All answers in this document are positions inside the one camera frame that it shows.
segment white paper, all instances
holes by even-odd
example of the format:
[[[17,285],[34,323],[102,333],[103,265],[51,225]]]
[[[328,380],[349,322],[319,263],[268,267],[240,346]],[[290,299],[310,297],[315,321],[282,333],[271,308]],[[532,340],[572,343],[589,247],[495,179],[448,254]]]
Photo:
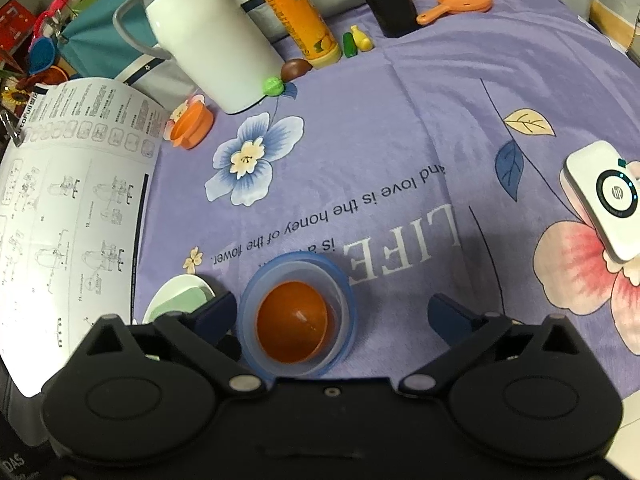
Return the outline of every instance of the white paper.
[[[107,313],[131,320],[143,207],[168,113],[103,78],[32,98],[0,163],[0,354],[37,394]]]

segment blue flower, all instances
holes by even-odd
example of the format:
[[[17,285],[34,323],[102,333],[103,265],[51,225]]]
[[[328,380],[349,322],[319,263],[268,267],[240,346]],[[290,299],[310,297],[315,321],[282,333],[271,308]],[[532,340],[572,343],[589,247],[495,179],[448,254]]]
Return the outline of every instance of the blue flower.
[[[267,196],[273,177],[271,163],[293,149],[302,138],[304,121],[291,116],[271,128],[267,112],[247,118],[235,139],[223,142],[213,155],[217,172],[206,181],[207,199],[213,202],[231,193],[233,205],[250,206]]]

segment yellow leaf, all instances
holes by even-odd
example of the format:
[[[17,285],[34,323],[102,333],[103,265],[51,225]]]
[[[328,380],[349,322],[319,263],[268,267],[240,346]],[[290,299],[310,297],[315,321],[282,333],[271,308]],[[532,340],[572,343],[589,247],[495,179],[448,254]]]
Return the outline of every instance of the yellow leaf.
[[[556,135],[549,121],[530,108],[514,111],[504,120],[504,123],[525,135]]]

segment bottle label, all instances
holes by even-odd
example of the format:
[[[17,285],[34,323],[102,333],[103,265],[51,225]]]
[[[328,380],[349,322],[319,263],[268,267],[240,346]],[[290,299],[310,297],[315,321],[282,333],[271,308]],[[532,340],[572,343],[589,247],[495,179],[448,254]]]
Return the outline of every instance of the bottle label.
[[[309,0],[265,1],[307,59],[319,59],[336,47],[334,36]]]

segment thermos handle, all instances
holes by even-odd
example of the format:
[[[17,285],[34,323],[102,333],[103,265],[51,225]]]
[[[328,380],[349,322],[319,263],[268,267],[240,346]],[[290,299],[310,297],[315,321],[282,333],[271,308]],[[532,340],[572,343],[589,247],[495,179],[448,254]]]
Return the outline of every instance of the thermos handle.
[[[113,13],[113,27],[116,29],[120,37],[130,44],[137,51],[148,56],[159,57],[160,59],[171,59],[171,53],[167,52],[164,48],[150,47],[140,43],[136,38],[127,32],[127,29],[122,25],[122,19],[124,15],[131,10],[131,8],[139,0],[127,0],[121,6],[119,6]]]

